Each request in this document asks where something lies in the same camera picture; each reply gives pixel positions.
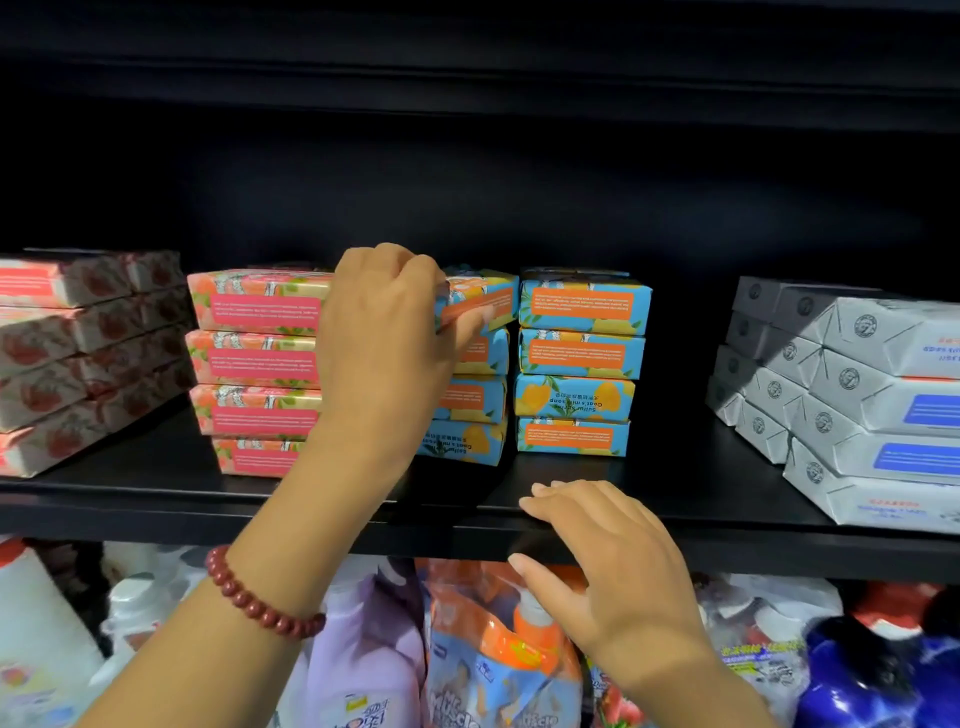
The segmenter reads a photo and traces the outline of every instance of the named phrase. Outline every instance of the finger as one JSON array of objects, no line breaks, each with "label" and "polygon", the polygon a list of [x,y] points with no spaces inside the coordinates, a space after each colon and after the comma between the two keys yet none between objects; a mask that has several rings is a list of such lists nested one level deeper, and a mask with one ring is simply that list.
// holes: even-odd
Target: finger
[{"label": "finger", "polygon": [[527,589],[540,606],[557,621],[571,640],[579,645],[592,642],[596,627],[585,595],[573,592],[560,577],[526,554],[512,554],[507,561],[523,577]]}]

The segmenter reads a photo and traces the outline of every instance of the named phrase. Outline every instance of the black shelf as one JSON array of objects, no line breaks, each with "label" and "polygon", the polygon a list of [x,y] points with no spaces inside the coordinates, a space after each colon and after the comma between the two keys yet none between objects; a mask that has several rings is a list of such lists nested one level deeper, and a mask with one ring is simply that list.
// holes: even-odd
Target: black shelf
[{"label": "black shelf", "polygon": [[[623,460],[509,446],[497,468],[417,458],[355,550],[502,560],[519,549],[569,562],[516,501],[535,481],[606,478],[663,519],[694,570],[960,581],[960,538],[837,526],[706,409],[682,432],[662,425],[637,423]],[[220,474],[192,412],[173,402],[37,478],[0,480],[0,532],[219,544],[275,484]]]}]

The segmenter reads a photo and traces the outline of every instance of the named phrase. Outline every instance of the pink label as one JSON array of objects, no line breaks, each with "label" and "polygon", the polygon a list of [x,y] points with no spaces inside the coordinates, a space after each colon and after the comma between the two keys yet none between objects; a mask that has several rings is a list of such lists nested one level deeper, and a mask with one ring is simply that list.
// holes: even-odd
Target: pink label
[{"label": "pink label", "polygon": [[236,449],[233,468],[238,473],[251,475],[286,475],[299,455],[292,450]]},{"label": "pink label", "polygon": [[210,308],[215,322],[231,327],[316,328],[320,321],[320,299],[309,296],[214,293]]},{"label": "pink label", "polygon": [[208,349],[206,358],[214,376],[317,380],[317,355],[313,352]]},{"label": "pink label", "polygon": [[317,423],[314,409],[213,407],[213,430],[223,435],[306,435]]}]

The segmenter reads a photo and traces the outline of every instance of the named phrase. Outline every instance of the packaging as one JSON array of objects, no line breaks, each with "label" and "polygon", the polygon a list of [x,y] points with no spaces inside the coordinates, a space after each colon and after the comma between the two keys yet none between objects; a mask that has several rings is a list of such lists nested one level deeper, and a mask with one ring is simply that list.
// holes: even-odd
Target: packaging
[{"label": "packaging", "polygon": [[630,421],[636,386],[626,379],[517,375],[514,412],[522,417]]},{"label": "packaging", "polygon": [[32,425],[0,435],[0,475],[33,477],[108,434],[93,402],[83,400]]},{"label": "packaging", "polygon": [[707,385],[707,407],[720,418],[724,425],[734,426],[740,422],[740,410],[744,398],[739,392],[724,384],[716,376]]},{"label": "packaging", "polygon": [[734,311],[727,327],[726,342],[741,356],[760,359],[767,348],[770,328],[769,324],[764,324],[759,319],[752,319]]},{"label": "packaging", "polygon": [[198,384],[190,390],[203,435],[305,440],[320,417],[319,389]]},{"label": "packaging", "polygon": [[417,448],[417,455],[496,465],[506,434],[506,418],[497,425],[434,420]]},{"label": "packaging", "polygon": [[187,276],[204,330],[316,336],[333,274],[235,268]]},{"label": "packaging", "polygon": [[796,437],[783,477],[839,525],[960,534],[953,485],[837,475]]},{"label": "packaging", "polygon": [[520,285],[520,325],[642,336],[652,293],[620,276],[531,270]]},{"label": "packaging", "polygon": [[521,452],[626,457],[629,438],[630,423],[516,418],[516,449]]},{"label": "packaging", "polygon": [[520,370],[525,374],[639,379],[642,336],[520,330]]},{"label": "packaging", "polygon": [[748,401],[744,401],[740,410],[736,431],[774,465],[786,462],[787,440],[790,433],[786,427]]},{"label": "packaging", "polygon": [[64,311],[0,306],[0,378],[63,359],[77,350]]},{"label": "packaging", "polygon": [[760,367],[747,386],[746,400],[772,417],[779,425],[789,427],[806,390],[785,376]]},{"label": "packaging", "polygon": [[891,376],[824,351],[810,393],[876,432],[960,437],[960,380]]},{"label": "packaging", "polygon": [[455,375],[506,375],[510,370],[510,332],[505,328],[481,333],[453,367]]},{"label": "packaging", "polygon": [[181,321],[189,321],[193,306],[186,286],[164,288],[133,297],[139,312],[139,324],[144,331],[153,331]]},{"label": "packaging", "polygon": [[753,359],[741,356],[726,344],[717,348],[713,376],[741,395],[746,393],[747,387],[753,382],[756,370],[757,364]]},{"label": "packaging", "polygon": [[809,389],[820,369],[822,351],[820,344],[782,328],[769,327],[760,361],[763,366]]},{"label": "packaging", "polygon": [[826,346],[894,376],[960,378],[960,305],[839,298]]},{"label": "packaging", "polygon": [[31,252],[0,258],[0,305],[76,308],[130,293],[115,255]]},{"label": "packaging", "polygon": [[10,432],[80,401],[84,385],[62,361],[0,379],[0,432]]},{"label": "packaging", "polygon": [[794,418],[794,435],[841,475],[960,484],[960,440],[868,432],[810,394]]},{"label": "packaging", "polygon": [[503,420],[506,403],[505,376],[455,376],[433,419],[496,424]]}]

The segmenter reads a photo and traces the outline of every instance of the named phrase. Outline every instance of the red beaded bracelet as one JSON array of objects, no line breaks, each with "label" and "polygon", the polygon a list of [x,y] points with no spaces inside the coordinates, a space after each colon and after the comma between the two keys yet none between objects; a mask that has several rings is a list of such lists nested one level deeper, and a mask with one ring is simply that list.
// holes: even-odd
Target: red beaded bracelet
[{"label": "red beaded bracelet", "polygon": [[250,590],[244,589],[243,582],[233,575],[227,566],[229,546],[217,546],[206,555],[206,572],[220,593],[227,597],[233,606],[242,609],[250,619],[256,619],[260,626],[274,630],[280,637],[293,640],[305,640],[320,633],[326,623],[326,617],[318,613],[310,619],[291,617],[265,604]]}]

